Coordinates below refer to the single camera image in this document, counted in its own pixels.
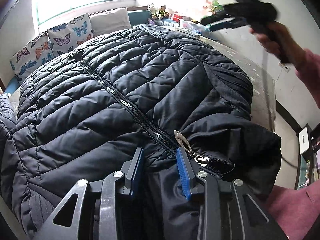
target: metal clamp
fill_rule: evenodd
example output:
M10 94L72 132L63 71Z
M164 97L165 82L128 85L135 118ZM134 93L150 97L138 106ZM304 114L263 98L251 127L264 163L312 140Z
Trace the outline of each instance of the metal clamp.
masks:
M223 181L202 171L197 162L188 159L183 147L177 155L183 162L178 165L179 173L181 168L187 173L187 198L202 203L197 240L288 239L242 180Z
M133 159L105 179L79 180L65 195L36 233L34 240L92 239L94 205L100 200L99 239L118 240L121 222L117 218L119 195L133 199L143 168L143 149L137 148Z

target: blue rubber jaw pad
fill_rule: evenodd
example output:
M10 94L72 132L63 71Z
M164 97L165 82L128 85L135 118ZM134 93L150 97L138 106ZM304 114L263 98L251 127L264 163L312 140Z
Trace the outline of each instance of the blue rubber jaw pad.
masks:
M183 195L187 198L187 200L190 200L191 199L190 176L188 174L186 163L182 156L180 148L177 149L177 166L179 170Z
M140 179L141 179L141 174L142 174L142 169L143 169L143 160L144 160L144 151L141 149L140 154L138 156L137 160L137 165L134 169L134 173L132 175L132 180L131 180L131 191L130 191L130 197L134 198L136 192L138 191Z

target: black puffer jacket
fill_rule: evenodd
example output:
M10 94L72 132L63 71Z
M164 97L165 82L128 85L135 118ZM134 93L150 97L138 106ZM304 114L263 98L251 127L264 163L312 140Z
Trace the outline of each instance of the black puffer jacket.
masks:
M173 131L223 179L243 179L267 196L280 138L250 122L252 90L230 59L161 27L94 38L22 85L4 149L3 197L32 237L77 180L105 178L142 147L146 236L196 239L199 207L181 194Z

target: black handle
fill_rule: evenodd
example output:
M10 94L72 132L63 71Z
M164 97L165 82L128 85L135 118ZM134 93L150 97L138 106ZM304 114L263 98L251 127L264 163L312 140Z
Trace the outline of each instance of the black handle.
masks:
M288 240L275 219L265 210L241 180L231 183L233 198L229 203L232 239Z
M220 195L217 179L208 174L197 179L204 184L204 204L199 214L198 239L223 239L221 232Z
M79 180L60 201L36 233L34 240L84 240L92 233L90 186Z
M116 171L103 180L99 214L99 240L120 239L119 225L117 225L116 187L121 180L124 180L124 176L123 172Z
M261 34L265 34L268 36L268 38L271 40L271 41L274 41L276 43L279 44L280 48L280 55L278 56L279 60L281 61L281 63L283 64L288 64L290 63L290 60L288 59L288 57L285 55L284 53L284 49L283 49L283 46L280 42L280 40L278 39L277 37L277 34L275 31L273 30L270 30L269 28L261 25L261 24L251 24L251 28L256 32L256 33L261 33Z

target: person's arm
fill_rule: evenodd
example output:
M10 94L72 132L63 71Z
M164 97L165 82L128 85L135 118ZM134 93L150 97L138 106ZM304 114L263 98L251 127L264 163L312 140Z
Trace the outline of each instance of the person's arm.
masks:
M297 77L306 85L320 108L320 56L308 49L302 49L292 38L286 26L273 22L268 28L275 31L284 53L296 68ZM279 44L264 34L256 34L257 40L267 50L279 58Z

